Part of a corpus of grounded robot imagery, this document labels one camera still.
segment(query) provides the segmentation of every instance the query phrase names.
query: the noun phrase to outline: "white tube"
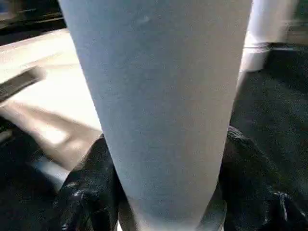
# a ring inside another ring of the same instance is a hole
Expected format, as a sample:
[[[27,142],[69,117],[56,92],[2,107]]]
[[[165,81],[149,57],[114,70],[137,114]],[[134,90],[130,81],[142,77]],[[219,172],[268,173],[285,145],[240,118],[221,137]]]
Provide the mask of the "white tube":
[[[251,1],[60,5],[138,229],[194,229],[217,183]]]
[[[255,42],[283,42],[297,0],[253,0],[248,33]]]

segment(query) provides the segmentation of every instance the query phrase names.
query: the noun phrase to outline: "dark surface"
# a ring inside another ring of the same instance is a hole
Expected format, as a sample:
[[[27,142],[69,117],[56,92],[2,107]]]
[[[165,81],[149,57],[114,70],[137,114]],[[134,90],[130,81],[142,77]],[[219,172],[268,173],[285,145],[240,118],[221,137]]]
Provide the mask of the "dark surface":
[[[43,155],[35,140],[0,117],[0,223],[2,231],[38,231],[55,197],[52,184],[26,163]]]
[[[226,231],[308,227],[308,50],[271,49],[265,68],[246,74],[234,104],[231,125],[251,141],[226,147]]]
[[[38,24],[16,25],[0,29],[0,46],[36,37],[48,31],[65,27],[64,20],[57,20]]]

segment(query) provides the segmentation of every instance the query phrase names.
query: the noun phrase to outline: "white post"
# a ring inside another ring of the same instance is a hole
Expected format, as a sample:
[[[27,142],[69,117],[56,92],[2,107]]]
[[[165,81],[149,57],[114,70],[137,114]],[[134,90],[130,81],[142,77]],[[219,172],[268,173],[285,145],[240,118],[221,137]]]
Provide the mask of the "white post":
[[[283,42],[297,0],[253,0],[248,33],[254,42]]]
[[[218,179],[251,1],[60,5],[138,229],[195,229]]]

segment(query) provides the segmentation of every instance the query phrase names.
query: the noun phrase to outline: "white cylinder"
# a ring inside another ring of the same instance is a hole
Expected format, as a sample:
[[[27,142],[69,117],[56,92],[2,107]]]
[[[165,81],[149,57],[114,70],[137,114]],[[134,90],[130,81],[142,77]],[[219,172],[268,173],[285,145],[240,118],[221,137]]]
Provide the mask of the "white cylinder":
[[[248,32],[254,41],[282,42],[297,0],[253,0]]]
[[[137,229],[195,229],[218,180],[251,2],[60,5]]]

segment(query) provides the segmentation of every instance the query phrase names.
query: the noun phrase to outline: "white pipe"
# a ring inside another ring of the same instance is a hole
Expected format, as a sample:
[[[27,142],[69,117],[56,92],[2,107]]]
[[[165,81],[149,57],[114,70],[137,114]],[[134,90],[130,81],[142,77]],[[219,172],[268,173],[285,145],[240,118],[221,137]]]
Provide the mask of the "white pipe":
[[[251,1],[60,5],[137,228],[193,230],[217,183]]]
[[[253,0],[247,29],[253,41],[247,43],[283,42],[297,2],[297,0]]]

